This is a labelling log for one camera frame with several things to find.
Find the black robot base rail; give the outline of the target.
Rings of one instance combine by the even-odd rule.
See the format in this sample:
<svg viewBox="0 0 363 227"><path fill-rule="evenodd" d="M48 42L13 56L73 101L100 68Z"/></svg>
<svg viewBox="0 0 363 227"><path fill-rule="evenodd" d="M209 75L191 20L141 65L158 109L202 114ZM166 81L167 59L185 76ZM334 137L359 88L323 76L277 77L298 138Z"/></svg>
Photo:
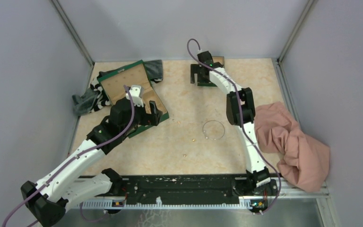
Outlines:
<svg viewBox="0 0 363 227"><path fill-rule="evenodd" d="M245 174L129 175L104 196L125 200L125 208L215 208L265 209L268 196L277 194L277 182L255 187Z"/></svg>

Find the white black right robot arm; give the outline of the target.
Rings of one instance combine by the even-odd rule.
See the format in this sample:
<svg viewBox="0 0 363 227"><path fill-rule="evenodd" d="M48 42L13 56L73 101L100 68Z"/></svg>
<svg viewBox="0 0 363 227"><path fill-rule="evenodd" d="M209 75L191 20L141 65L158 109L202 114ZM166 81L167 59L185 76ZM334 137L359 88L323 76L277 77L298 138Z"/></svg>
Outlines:
<svg viewBox="0 0 363 227"><path fill-rule="evenodd" d="M253 195L274 195L280 193L280 180L273 180L263 157L255 134L256 115L253 93L249 87L238 85L225 71L223 65L214 62L209 51L199 51L192 65L192 73L203 77L226 95L226 117L239 133L245 157L247 174L246 190Z"/></svg>

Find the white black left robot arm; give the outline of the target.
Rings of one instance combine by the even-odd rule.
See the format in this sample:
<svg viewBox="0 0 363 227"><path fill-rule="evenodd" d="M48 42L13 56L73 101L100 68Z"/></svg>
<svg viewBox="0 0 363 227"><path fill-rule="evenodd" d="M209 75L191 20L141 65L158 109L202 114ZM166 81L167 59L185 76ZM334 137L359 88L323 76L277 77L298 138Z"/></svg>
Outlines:
<svg viewBox="0 0 363 227"><path fill-rule="evenodd" d="M76 180L139 126L157 126L163 114L155 101L149 101L150 111L137 105L137 98L122 98L110 109L109 115L95 126L86 139L63 163L36 183L25 182L21 192L25 206L43 227L52 227L66 212L97 195L123 195L122 177L107 168L83 182Z"/></svg>

